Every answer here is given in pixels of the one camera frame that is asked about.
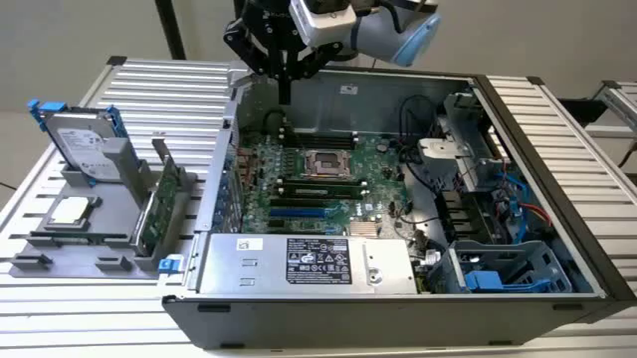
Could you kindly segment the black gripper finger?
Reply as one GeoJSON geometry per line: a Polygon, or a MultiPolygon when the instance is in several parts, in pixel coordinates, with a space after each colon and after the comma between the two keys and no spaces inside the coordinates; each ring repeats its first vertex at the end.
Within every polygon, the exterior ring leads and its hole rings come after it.
{"type": "Polygon", "coordinates": [[[278,99],[283,104],[283,55],[282,51],[268,51],[250,33],[243,20],[230,22],[223,34],[224,43],[258,74],[278,81],[278,99]]]}
{"type": "Polygon", "coordinates": [[[283,103],[291,103],[291,82],[311,78],[322,67],[334,59],[339,53],[339,43],[327,43],[321,45],[315,50],[298,58],[297,51],[289,51],[286,54],[286,65],[283,72],[283,103]]]}

